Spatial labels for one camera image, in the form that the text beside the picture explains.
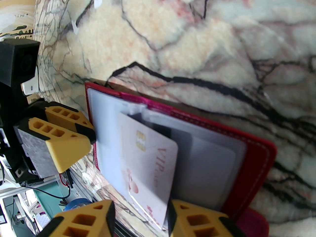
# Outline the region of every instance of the blue tape roll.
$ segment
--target blue tape roll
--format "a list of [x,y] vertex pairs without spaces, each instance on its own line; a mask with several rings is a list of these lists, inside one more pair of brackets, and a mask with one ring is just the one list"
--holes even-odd
[[65,210],[64,211],[69,211],[71,209],[73,209],[75,206],[81,204],[81,203],[92,203],[91,201],[89,201],[88,199],[86,198],[77,198],[73,201],[71,201],[70,203],[68,203],[65,207]]

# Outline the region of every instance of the red wire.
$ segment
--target red wire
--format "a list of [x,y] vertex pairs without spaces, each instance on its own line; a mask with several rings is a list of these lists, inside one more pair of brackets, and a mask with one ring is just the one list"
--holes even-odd
[[61,177],[63,178],[63,181],[65,182],[65,184],[68,186],[68,179],[66,179],[63,175],[61,175]]
[[63,179],[64,177],[63,177],[62,174],[59,174],[59,178],[60,178],[60,181],[61,181],[61,183],[62,183],[63,185],[68,186],[68,185],[67,185],[67,182]]

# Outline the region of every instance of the pink stitching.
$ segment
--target pink stitching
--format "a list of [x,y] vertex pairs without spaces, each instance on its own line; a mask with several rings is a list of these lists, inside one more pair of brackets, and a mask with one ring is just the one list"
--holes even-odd
[[145,99],[142,99],[141,101],[139,101],[138,97],[123,95],[123,99],[130,100],[130,101],[133,101],[133,102],[136,102],[136,103],[146,104],[146,105],[149,105],[152,108],[155,108],[157,110],[163,111],[165,113],[169,113],[170,112],[169,108],[165,108],[165,107],[162,107],[162,106],[156,105],[156,104],[149,104],[148,101],[146,101]]
[[[179,115],[178,117],[179,117],[180,119],[182,119],[182,120],[188,120],[188,118],[185,117],[184,115]],[[210,126],[209,126],[207,123],[201,121],[201,124],[202,124],[202,123],[204,123],[208,129],[210,128]],[[218,132],[220,132],[220,133],[227,134],[226,131],[223,131],[223,130],[221,130],[221,129],[219,129],[219,128],[215,128],[214,126],[211,127],[211,130],[214,130],[214,131],[218,131]],[[247,196],[245,197],[244,201],[241,203],[239,209],[238,209],[238,210],[235,212],[235,214],[233,215],[233,217],[235,217],[236,214],[239,213],[239,211],[241,210],[241,208],[242,208],[242,207],[244,206],[244,204],[246,203],[248,197],[250,196],[250,194],[251,194],[252,191],[254,190],[254,188],[255,188],[256,184],[258,183],[259,179],[262,177],[262,174],[263,174],[263,172],[264,172],[264,169],[265,169],[265,167],[266,167],[267,164],[268,164],[268,160],[269,160],[269,156],[270,156],[270,151],[269,151],[263,144],[261,144],[261,143],[259,143],[259,142],[255,142],[255,141],[250,140],[250,139],[247,139],[247,138],[245,138],[245,137],[243,137],[243,136],[238,136],[238,135],[235,135],[235,134],[233,134],[233,133],[229,133],[229,136],[234,137],[234,138],[238,138],[238,139],[241,138],[243,141],[247,140],[247,142],[248,142],[248,143],[251,143],[251,144],[257,144],[257,146],[262,147],[262,148],[263,148],[264,150],[266,150],[266,152],[267,152],[267,157],[266,157],[266,159],[265,159],[265,163],[263,164],[263,167],[262,167],[262,169],[261,169],[261,172],[259,173],[259,175],[258,175],[257,179],[255,180],[253,186],[250,188],[250,191],[248,192],[248,194],[247,194]]]

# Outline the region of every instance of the wire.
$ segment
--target wire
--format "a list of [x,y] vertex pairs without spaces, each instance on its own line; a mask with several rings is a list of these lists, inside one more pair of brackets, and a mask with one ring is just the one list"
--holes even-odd
[[63,185],[68,186],[68,182],[62,174],[59,174],[59,178]]
[[63,179],[62,174],[59,174],[59,178],[60,178],[60,181],[61,181],[61,183],[62,183],[63,185],[68,186],[68,185],[67,185],[67,182],[65,182],[65,180]]
[[13,199],[13,202],[12,202],[11,204],[6,205],[5,207],[8,207],[8,206],[10,206],[10,205],[12,205],[12,204],[14,204],[14,199]]
[[13,220],[13,215],[14,215],[14,205],[13,205],[13,211],[12,211],[12,216],[11,216],[11,229],[13,229],[12,228],[12,220]]
[[70,197],[70,187],[69,187],[69,186],[68,186],[68,188],[69,188],[69,193],[68,193],[68,195],[67,195],[67,196],[65,196],[65,197],[55,196],[55,195],[53,195],[53,194],[51,194],[51,193],[48,193],[48,192],[42,191],[42,190],[37,189],[37,188],[28,187],[28,186],[25,186],[25,185],[21,185],[21,186],[22,186],[22,187],[25,187],[25,188],[33,189],[33,190],[36,190],[36,191],[39,191],[39,192],[43,192],[43,193],[45,193],[45,194],[47,194],[47,195],[50,195],[50,196],[52,196],[52,197],[54,197],[54,198],[66,199],[66,198]]

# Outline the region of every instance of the white card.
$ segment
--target white card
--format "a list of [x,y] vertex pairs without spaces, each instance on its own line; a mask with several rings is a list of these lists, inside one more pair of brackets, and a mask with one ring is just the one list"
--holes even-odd
[[162,228],[177,160],[177,144],[122,113],[118,116],[127,200],[157,229]]

